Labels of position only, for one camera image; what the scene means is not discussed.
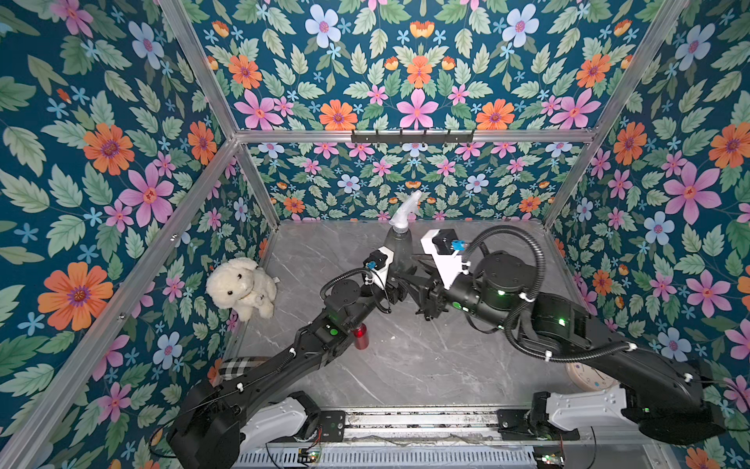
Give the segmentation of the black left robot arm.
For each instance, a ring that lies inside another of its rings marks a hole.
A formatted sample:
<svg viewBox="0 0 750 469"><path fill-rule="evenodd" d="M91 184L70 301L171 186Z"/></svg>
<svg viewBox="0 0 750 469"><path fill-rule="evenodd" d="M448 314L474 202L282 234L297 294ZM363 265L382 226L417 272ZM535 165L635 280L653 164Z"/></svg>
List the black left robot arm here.
<svg viewBox="0 0 750 469"><path fill-rule="evenodd" d="M281 437L310 435L317 411L304 393L291 396L303 411L296 428L283 425L279 417L260 416L270 411L278 392L343 355L374 310L404 300L416 271L411 266L380 274L360 267L334 277L320 291L321 312L295 333L290 346L217 385L203 380L193 386L165 433L179 463L185 468L230 468L247 449Z"/></svg>

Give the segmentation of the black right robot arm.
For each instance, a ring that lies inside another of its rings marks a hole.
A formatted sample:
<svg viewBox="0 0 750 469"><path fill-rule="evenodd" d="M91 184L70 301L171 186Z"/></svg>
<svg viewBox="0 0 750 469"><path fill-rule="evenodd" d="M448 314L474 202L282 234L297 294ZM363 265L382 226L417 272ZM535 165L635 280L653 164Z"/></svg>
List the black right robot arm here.
<svg viewBox="0 0 750 469"><path fill-rule="evenodd" d="M727 433L720 408L704 398L709 365L642 348L587 308L544 292L545 255L528 232L500 225L463 242L453 230L432 230L422 244L415 260L428 275L398 282L426 320L453 307L471 328L485 322L485 334L503 333L527 357L588 365L614 380L590 392L536 392L523 420L501 422L501 431L557 439L583 427L626 426L676 446Z"/></svg>

